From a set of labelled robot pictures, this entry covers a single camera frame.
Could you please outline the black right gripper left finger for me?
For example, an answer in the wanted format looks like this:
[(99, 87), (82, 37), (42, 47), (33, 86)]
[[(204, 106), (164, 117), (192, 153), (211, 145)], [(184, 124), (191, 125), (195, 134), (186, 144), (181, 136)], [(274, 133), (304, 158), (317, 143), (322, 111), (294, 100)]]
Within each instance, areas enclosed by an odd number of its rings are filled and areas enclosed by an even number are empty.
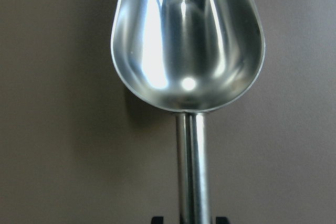
[(164, 217), (163, 216), (152, 217), (151, 224), (164, 224)]

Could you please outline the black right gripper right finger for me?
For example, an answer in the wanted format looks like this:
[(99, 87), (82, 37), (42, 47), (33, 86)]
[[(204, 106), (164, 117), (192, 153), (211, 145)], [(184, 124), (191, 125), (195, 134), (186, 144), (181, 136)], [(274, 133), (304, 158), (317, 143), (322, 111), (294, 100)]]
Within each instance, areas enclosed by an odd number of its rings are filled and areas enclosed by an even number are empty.
[(229, 220), (227, 217), (216, 217), (215, 223), (216, 224), (229, 224)]

